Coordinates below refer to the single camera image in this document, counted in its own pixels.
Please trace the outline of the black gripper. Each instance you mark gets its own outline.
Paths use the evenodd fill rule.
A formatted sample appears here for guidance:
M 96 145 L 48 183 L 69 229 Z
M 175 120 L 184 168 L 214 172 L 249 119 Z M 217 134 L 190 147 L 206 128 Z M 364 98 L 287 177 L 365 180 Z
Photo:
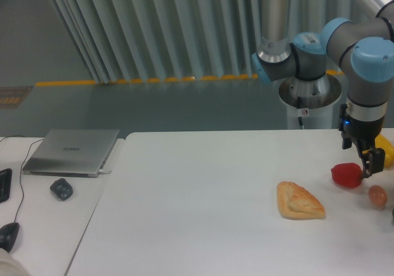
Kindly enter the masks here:
M 375 138 L 382 130 L 384 118 L 375 121 L 361 121 L 350 116 L 350 107 L 341 104 L 338 130 L 342 136 L 342 148 L 348 149 L 354 144 L 363 163 L 363 179 L 382 172 L 385 163 L 385 151 L 375 147 Z

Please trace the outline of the beige sleeve forearm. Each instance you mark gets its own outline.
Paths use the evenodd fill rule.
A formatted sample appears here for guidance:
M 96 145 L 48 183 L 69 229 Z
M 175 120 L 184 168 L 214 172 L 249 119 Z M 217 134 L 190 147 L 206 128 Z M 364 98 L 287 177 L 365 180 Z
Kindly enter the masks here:
M 1 276 L 26 276 L 29 273 L 22 267 L 22 265 L 12 258 L 12 256 L 1 249 Z

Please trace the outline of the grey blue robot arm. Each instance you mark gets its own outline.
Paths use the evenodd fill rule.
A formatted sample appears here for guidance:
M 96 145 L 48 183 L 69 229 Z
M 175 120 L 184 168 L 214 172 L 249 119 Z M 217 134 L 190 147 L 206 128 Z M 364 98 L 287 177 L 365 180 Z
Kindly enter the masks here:
M 335 18 L 320 33 L 299 33 L 288 41 L 291 0 L 261 0 L 262 40 L 252 61 L 260 80 L 283 80 L 282 100 L 298 109 L 337 100 L 337 82 L 325 75 L 326 59 L 335 62 L 348 78 L 347 101 L 339 112 L 342 148 L 357 148 L 367 178 L 384 168 L 376 137 L 393 85 L 393 0 L 354 1 L 368 22 Z

